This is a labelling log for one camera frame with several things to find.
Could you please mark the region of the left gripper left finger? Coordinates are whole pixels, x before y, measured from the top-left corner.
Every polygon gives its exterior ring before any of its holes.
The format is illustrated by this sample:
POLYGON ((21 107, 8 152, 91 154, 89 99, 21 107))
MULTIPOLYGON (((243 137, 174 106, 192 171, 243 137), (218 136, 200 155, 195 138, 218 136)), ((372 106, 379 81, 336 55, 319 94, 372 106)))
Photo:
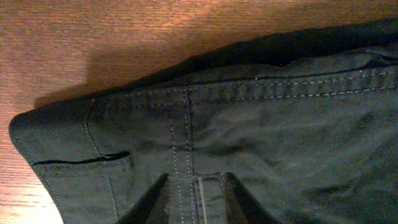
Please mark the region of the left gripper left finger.
POLYGON ((119 220, 119 224, 169 224, 170 181, 164 173, 137 203, 119 220))

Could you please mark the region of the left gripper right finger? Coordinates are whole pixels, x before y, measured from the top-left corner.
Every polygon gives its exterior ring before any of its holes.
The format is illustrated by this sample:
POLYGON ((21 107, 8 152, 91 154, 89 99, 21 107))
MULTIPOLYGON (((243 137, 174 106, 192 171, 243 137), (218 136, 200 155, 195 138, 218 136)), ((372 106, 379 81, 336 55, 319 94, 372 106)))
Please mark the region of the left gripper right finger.
POLYGON ((230 172, 223 174, 228 224, 279 224, 264 210, 241 181, 230 172))

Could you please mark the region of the black shorts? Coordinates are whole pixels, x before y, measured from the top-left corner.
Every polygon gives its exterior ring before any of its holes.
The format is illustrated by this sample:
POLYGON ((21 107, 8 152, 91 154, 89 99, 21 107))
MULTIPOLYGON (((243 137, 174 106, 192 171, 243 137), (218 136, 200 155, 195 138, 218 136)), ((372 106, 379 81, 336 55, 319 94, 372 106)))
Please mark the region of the black shorts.
POLYGON ((164 173, 169 223, 228 223, 227 172, 280 223, 396 223, 397 19, 238 42, 9 135, 64 223, 117 223, 164 173))

